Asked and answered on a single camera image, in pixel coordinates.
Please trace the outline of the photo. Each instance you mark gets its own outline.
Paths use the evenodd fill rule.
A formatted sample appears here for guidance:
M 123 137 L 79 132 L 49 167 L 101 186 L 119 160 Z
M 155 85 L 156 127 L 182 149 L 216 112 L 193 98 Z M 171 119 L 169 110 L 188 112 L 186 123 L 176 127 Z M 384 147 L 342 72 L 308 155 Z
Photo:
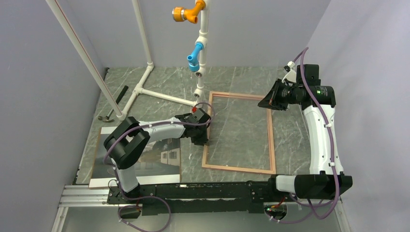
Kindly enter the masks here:
M 101 189 L 114 185 L 114 183 L 109 182 L 115 177 L 114 170 L 103 164 L 103 158 L 106 154 L 103 142 L 114 129 L 115 127 L 100 128 L 91 180 L 88 185 L 91 189 Z M 141 185 L 179 183 L 181 181 L 180 139 L 148 143 L 134 166 L 134 170 Z

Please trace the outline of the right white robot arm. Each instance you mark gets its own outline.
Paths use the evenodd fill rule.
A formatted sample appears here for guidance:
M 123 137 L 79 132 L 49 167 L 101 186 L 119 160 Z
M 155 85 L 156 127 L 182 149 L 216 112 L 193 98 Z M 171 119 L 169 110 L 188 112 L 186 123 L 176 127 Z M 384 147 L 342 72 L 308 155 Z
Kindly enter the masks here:
M 285 111 L 289 105 L 301 107 L 310 141 L 309 174 L 274 175 L 266 188 L 273 201 L 285 192 L 302 199 L 333 200 L 352 187 L 353 180 L 344 174 L 337 151 L 333 123 L 336 97 L 334 89 L 321 85 L 317 64 L 296 65 L 290 61 L 286 75 L 277 79 L 258 107 Z

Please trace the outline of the pink wooden picture frame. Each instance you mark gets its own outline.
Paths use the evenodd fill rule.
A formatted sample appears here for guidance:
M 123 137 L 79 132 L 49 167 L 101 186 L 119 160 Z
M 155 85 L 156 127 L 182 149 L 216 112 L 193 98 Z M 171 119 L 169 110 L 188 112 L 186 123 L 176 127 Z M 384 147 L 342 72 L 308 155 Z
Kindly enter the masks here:
M 262 95 L 210 91 L 209 92 L 209 103 L 210 104 L 212 104 L 214 97 L 244 99 L 244 100 L 253 100 L 253 101 L 261 101 L 264 98 L 264 96 Z M 208 145 L 205 145 L 203 149 L 202 168 L 211 169 L 211 170 L 219 170 L 219 171 L 252 173 L 252 174 L 276 174 L 273 119 L 272 119 L 272 112 L 270 109 L 266 109 L 266 118 L 267 118 L 267 140 L 268 140 L 268 148 L 269 148 L 269 165 L 270 165 L 268 170 L 208 164 L 207 163 L 208 150 L 209 150 Z

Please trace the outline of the clear glass pane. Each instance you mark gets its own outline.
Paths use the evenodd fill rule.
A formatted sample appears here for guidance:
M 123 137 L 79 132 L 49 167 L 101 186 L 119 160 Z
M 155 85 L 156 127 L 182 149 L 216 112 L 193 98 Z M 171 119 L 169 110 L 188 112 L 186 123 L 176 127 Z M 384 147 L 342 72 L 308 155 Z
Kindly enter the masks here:
M 211 91 L 265 96 L 282 68 L 212 68 L 207 79 Z M 254 169 L 269 169 L 266 110 L 257 101 L 215 97 L 215 119 L 210 127 L 208 163 Z M 309 139 L 300 107 L 272 111 L 276 171 L 306 174 L 310 165 Z

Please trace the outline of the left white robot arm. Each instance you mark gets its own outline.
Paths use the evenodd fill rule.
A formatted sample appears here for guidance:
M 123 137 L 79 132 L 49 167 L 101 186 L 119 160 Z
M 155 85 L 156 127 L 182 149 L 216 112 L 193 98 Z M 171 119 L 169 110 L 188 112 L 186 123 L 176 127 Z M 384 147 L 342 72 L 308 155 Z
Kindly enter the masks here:
M 189 138 L 194 145 L 208 142 L 207 128 L 212 117 L 198 108 L 191 113 L 161 121 L 138 121 L 130 116 L 105 139 L 103 163 L 113 167 L 120 197 L 127 203 L 138 199 L 140 183 L 133 173 L 147 144 L 167 139 Z

